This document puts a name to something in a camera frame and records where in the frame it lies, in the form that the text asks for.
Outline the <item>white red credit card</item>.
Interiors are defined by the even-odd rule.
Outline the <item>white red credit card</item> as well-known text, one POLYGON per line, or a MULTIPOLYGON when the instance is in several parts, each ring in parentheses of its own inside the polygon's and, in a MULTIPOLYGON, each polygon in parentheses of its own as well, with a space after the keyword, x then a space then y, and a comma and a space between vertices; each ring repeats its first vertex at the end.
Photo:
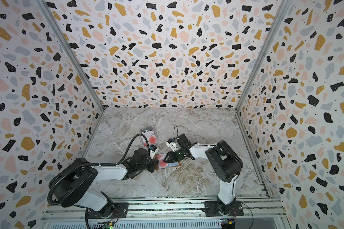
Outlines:
POLYGON ((157 138, 156 138, 155 132, 153 130, 145 132, 145 133, 143 133, 143 135, 146 136, 148 143, 150 145, 157 143, 157 138))
POLYGON ((171 163, 164 163, 163 159, 166 157, 166 154, 158 154, 155 156, 155 158, 159 161, 157 165, 157 169, 165 169, 165 168, 170 168, 173 166, 171 163))

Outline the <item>brown leather card holder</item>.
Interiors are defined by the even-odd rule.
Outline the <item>brown leather card holder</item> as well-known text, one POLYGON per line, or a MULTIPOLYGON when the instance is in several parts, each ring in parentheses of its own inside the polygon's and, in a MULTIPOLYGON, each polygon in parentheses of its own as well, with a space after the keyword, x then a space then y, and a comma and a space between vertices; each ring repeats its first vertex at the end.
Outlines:
POLYGON ((181 162, 174 162, 174 163, 164 162, 163 160, 166 156, 167 156, 166 153, 165 154, 157 154, 154 156, 154 158, 159 161, 158 165, 156 166, 157 170, 180 167, 182 165, 181 162))

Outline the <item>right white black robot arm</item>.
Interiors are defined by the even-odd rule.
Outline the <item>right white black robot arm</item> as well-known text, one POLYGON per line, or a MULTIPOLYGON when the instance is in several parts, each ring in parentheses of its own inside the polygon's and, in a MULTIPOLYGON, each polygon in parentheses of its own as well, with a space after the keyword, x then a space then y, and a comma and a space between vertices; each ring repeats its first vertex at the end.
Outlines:
POLYGON ((226 141, 219 141, 215 144, 192 143, 182 134, 175 138, 170 138, 166 146, 171 149, 167 153, 163 162, 175 163, 187 159, 197 158, 207 159, 213 171, 220 179, 219 193, 216 201, 217 212, 223 216, 228 216, 234 211, 236 203, 236 182, 241 174, 243 162, 226 141))

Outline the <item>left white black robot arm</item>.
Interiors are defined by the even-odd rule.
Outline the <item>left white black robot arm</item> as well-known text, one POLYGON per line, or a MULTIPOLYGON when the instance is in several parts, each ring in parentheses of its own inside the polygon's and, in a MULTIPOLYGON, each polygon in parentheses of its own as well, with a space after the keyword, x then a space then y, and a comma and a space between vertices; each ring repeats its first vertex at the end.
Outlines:
POLYGON ((116 207, 104 192, 91 190, 93 183, 104 180, 128 180, 147 170, 153 173, 159 161, 152 158, 150 152, 140 148, 118 164, 91 163, 78 158, 49 183, 47 202, 63 208, 76 206, 88 208, 101 218, 114 215, 116 207))

